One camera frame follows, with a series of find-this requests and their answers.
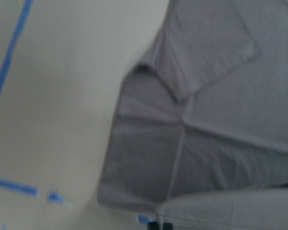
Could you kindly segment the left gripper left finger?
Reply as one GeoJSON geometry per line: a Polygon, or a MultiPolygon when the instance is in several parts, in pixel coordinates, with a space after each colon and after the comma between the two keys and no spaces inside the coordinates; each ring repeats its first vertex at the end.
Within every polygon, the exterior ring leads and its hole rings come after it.
{"type": "Polygon", "coordinates": [[[147,223],[147,230],[158,230],[158,223],[157,222],[148,222],[147,223]]]}

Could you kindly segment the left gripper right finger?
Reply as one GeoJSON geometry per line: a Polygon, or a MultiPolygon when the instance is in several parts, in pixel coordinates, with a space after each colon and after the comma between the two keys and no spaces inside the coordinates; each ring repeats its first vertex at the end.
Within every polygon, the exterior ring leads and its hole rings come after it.
{"type": "Polygon", "coordinates": [[[171,223],[164,222],[162,226],[162,230],[171,230],[171,223]]]}

